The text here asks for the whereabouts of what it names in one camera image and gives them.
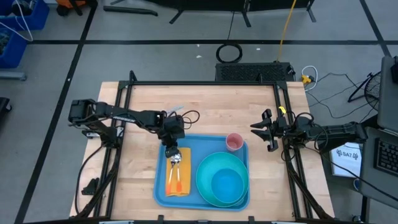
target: blue tray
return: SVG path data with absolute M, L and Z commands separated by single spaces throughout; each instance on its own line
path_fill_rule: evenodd
M 173 208 L 193 208 L 204 210 L 224 210 L 237 212 L 245 209 L 250 201 L 250 185 L 247 194 L 241 203 L 228 208 L 219 208 L 210 205 L 199 194 L 196 185 L 196 173 L 198 166 L 204 158 L 215 152 L 229 152 L 225 143 L 226 136 L 208 136 L 199 134 L 187 134 L 185 138 L 179 139 L 179 147 L 189 147 L 191 149 L 191 192 L 186 197 L 166 197 L 166 157 L 164 156 L 165 146 L 160 145 L 159 158 L 157 160 L 154 198 L 156 202 L 165 207 Z M 243 144 L 243 148 L 235 152 L 229 152 L 240 158 L 249 171 L 248 145 Z

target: wooden tabletop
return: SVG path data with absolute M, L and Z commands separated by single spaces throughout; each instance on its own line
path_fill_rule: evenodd
M 104 82 L 98 101 L 111 105 L 115 102 L 117 82 Z M 290 104 L 298 114 L 309 112 L 307 99 L 300 82 L 288 83 Z M 250 124 L 261 121 L 261 113 L 270 108 L 274 118 L 274 92 L 271 86 L 134 86 L 130 109 L 171 110 L 183 106 L 178 114 L 188 110 L 200 112 L 199 122 L 186 133 L 226 136 L 239 133 L 249 148 L 250 203 L 241 212 L 190 210 L 161 207 L 153 198 L 155 169 L 159 153 L 159 140 L 155 134 L 127 124 L 124 135 L 121 163 L 113 202 L 112 219 L 156 220 L 164 215 L 165 220 L 248 220 L 256 221 L 294 220 L 292 201 L 285 162 L 280 158 L 281 148 L 267 151 L 267 143 L 250 132 Z M 88 140 L 84 159 L 100 145 L 99 139 Z M 81 175 L 80 190 L 88 182 L 99 177 L 103 166 L 103 149 L 86 165 Z M 302 149 L 302 162 L 309 191 L 325 211 L 334 216 L 328 186 L 320 156 L 311 150 Z M 302 194 L 296 187 L 301 216 L 305 217 Z M 80 210 L 90 196 L 79 194 Z M 108 191 L 104 195 L 101 214 L 104 214 Z M 71 215 L 75 214 L 72 206 Z

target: blue bowl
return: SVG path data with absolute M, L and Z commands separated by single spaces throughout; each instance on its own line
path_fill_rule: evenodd
M 242 201 L 249 188 L 246 166 L 227 152 L 206 157 L 198 167 L 196 181 L 200 195 L 216 207 L 236 205 Z

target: yellow cloth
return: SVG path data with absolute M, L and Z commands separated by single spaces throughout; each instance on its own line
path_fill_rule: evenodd
M 191 191 L 191 149 L 188 147 L 181 147 L 179 148 L 182 159 L 180 162 L 180 180 L 182 184 L 182 191 L 177 192 L 177 167 L 178 165 L 175 164 L 173 168 L 172 174 L 172 188 L 171 193 L 166 194 L 166 196 L 187 196 Z M 170 177 L 170 170 L 172 168 L 172 164 L 170 162 L 170 158 L 166 161 L 166 188 L 167 184 L 169 183 Z

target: pink cup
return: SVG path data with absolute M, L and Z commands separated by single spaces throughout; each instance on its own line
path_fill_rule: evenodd
M 226 137 L 225 142 L 226 142 L 227 149 L 231 152 L 241 149 L 243 146 L 243 138 L 238 133 L 229 134 Z

